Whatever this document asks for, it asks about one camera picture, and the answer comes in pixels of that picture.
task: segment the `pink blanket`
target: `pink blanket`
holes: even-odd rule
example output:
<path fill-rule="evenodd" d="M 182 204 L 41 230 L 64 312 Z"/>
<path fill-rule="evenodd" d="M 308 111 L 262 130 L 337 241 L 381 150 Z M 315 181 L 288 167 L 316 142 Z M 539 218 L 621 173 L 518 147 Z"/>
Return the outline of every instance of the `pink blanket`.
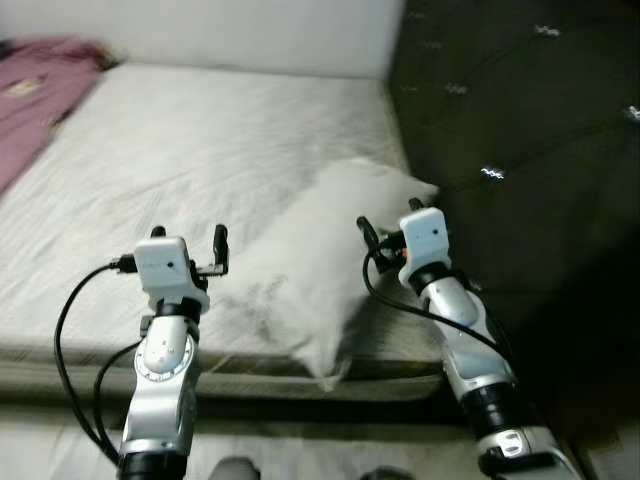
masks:
<path fill-rule="evenodd" d="M 0 61 L 0 193 L 95 85 L 102 56 L 98 44 L 69 37 L 11 43 Z"/>

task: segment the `pillow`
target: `pillow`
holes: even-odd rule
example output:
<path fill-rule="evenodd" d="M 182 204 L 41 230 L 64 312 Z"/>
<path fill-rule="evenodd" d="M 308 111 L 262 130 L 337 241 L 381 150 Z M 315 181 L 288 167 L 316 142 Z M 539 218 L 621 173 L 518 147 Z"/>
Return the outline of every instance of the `pillow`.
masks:
<path fill-rule="evenodd" d="M 368 296 L 361 277 L 367 249 L 356 218 L 398 230 L 411 197 L 428 201 L 436 193 L 395 168 L 362 159 L 334 162 L 232 257 L 218 294 L 246 309 L 272 341 L 331 389 L 349 366 L 343 335 Z"/>

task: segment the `bed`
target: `bed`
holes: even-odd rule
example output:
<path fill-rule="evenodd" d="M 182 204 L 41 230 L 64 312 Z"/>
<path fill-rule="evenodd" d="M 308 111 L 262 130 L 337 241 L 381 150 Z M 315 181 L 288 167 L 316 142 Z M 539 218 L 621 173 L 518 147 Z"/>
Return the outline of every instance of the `bed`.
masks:
<path fill-rule="evenodd" d="M 233 259 L 331 162 L 367 158 L 406 169 L 382 84 L 125 63 L 102 75 L 54 141 L 0 197 L 0 391 L 61 395 L 55 319 L 90 269 L 128 252 L 156 224 L 211 258 L 216 223 Z M 209 292 L 215 302 L 215 281 Z M 96 309 L 97 300 L 100 309 Z M 367 306 L 371 322 L 347 377 L 330 391 L 233 310 L 203 316 L 205 396 L 389 401 L 440 384 L 434 328 Z M 74 305 L 63 346 L 87 392 L 98 367 L 136 339 L 145 297 L 134 276 L 107 274 Z M 133 383 L 130 363 L 110 394 Z"/>

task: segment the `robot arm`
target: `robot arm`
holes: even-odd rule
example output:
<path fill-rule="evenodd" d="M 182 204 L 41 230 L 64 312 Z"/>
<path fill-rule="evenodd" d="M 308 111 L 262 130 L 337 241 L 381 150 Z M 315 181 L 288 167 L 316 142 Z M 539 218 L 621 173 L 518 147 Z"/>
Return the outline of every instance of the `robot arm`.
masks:
<path fill-rule="evenodd" d="M 400 236 L 396 233 L 392 234 L 392 242 L 385 239 L 374 246 L 369 231 L 370 251 L 379 252 L 380 246 L 394 243 L 395 251 L 402 251 L 406 258 L 398 279 L 415 292 L 424 310 L 453 320 L 493 342 L 484 304 L 450 270 L 443 213 L 436 208 L 421 208 L 416 200 L 410 204 L 416 211 L 400 220 L 403 241 L 398 244 Z M 362 228 L 368 222 L 359 220 L 358 224 Z M 385 261 L 394 263 L 388 258 Z M 376 265 L 381 270 L 384 264 L 377 261 Z M 459 330 L 437 325 L 443 336 L 444 370 L 476 437 L 482 472 L 509 480 L 579 479 L 550 430 L 520 395 L 507 360 Z"/>
<path fill-rule="evenodd" d="M 227 231 L 216 227 L 215 265 L 196 269 L 182 238 L 156 227 L 133 257 L 152 317 L 143 319 L 134 360 L 136 389 L 120 446 L 118 478 L 184 477 L 196 418 L 198 323 L 209 308 L 208 276 L 228 270 Z"/>

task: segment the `black wire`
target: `black wire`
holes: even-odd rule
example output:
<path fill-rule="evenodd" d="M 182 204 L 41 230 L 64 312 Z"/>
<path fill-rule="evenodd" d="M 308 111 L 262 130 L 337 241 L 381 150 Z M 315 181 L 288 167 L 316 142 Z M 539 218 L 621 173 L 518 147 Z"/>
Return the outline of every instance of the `black wire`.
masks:
<path fill-rule="evenodd" d="M 109 435 L 107 435 L 107 431 L 104 427 L 104 422 L 102 421 L 102 381 L 104 380 L 104 376 L 107 373 L 107 370 L 109 370 L 109 368 L 111 368 L 111 366 L 120 357 L 122 357 L 123 355 L 126 355 L 131 350 L 134 350 L 135 348 L 138 347 L 138 345 L 140 345 L 139 341 L 136 343 L 132 343 L 131 345 L 123 348 L 122 350 L 119 350 L 118 352 L 114 353 L 111 357 L 109 357 L 109 360 L 107 360 L 107 363 L 105 363 L 100 368 L 100 371 L 96 376 L 95 382 L 93 383 L 93 421 L 96 424 L 96 430 L 98 431 L 98 436 L 100 437 L 100 440 L 104 444 L 105 448 L 109 450 L 109 455 L 116 459 L 119 458 L 118 451 L 116 450 L 116 447 L 113 445 L 113 443 L 111 443 L 111 439 L 109 438 Z"/>
<path fill-rule="evenodd" d="M 421 310 L 419 308 L 412 307 L 410 305 L 405 305 L 404 303 L 397 302 L 386 295 L 383 295 L 378 290 L 376 290 L 373 285 L 371 285 L 371 281 L 369 280 L 369 261 L 371 260 L 371 252 L 367 252 L 364 257 L 364 262 L 362 263 L 362 279 L 364 280 L 364 284 L 367 287 L 367 290 L 371 294 L 373 298 L 378 300 L 380 303 L 395 308 L 396 310 L 401 310 L 403 312 L 412 313 L 413 315 L 418 315 L 420 317 L 428 318 L 430 320 L 434 320 L 436 322 L 443 323 L 451 328 L 455 328 L 462 333 L 466 333 L 470 337 L 476 339 L 480 343 L 483 343 L 498 355 L 502 356 L 505 359 L 508 359 L 508 355 L 506 352 L 503 352 L 502 349 L 496 345 L 494 342 L 489 340 L 484 335 L 479 334 L 475 330 L 470 329 L 469 327 L 465 327 L 464 325 L 460 325 L 453 320 L 449 320 L 448 318 L 441 317 L 440 315 L 436 315 L 435 313 L 427 312 L 425 310 Z"/>
<path fill-rule="evenodd" d="M 89 283 L 89 281 L 95 277 L 96 275 L 114 268 L 112 264 L 104 265 L 100 268 L 96 268 L 93 272 L 89 273 L 86 277 L 84 277 L 78 285 L 73 289 L 71 295 L 67 299 L 64 307 L 62 307 L 62 311 L 60 312 L 60 316 L 58 317 L 58 322 L 56 323 L 56 330 L 53 337 L 53 353 L 56 361 L 56 367 L 58 368 L 58 373 L 60 374 L 60 379 L 62 380 L 62 386 L 64 387 L 67 395 L 69 395 L 69 400 L 71 401 L 71 409 L 73 410 L 73 414 L 75 415 L 80 427 L 87 434 L 87 436 L 91 439 L 93 443 L 95 443 L 98 448 L 111 460 L 114 464 L 118 463 L 118 458 L 113 458 L 113 456 L 109 453 L 108 447 L 101 441 L 100 437 L 96 435 L 91 424 L 85 417 L 82 412 L 82 408 L 80 406 L 80 399 L 75 389 L 71 385 L 71 379 L 69 378 L 69 374 L 67 373 L 67 368 L 64 364 L 64 357 L 62 356 L 62 347 L 60 345 L 60 337 L 62 336 L 62 327 L 64 326 L 64 322 L 67 318 L 67 314 L 69 313 L 69 309 L 71 308 L 71 304 L 80 293 L 80 290 Z"/>

